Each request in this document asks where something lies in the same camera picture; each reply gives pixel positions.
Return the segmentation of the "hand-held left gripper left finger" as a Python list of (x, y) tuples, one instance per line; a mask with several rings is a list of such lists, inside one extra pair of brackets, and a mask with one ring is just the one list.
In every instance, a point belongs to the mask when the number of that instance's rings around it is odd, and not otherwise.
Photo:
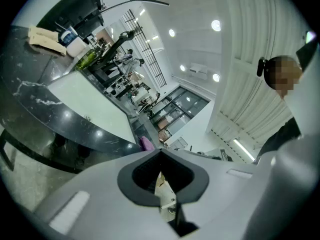
[(68, 240), (177, 240), (160, 206), (141, 206), (120, 190), (122, 168), (148, 159), (156, 151), (143, 151), (99, 163), (74, 176), (48, 195), (35, 216), (57, 239)]

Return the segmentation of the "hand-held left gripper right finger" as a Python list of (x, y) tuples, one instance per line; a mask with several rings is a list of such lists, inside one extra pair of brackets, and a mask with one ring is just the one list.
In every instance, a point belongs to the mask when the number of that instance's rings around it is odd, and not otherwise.
[(266, 188), (266, 159), (258, 164), (222, 161), (161, 149), (183, 188), (176, 193), (175, 226), (162, 224), (161, 240), (247, 240)]

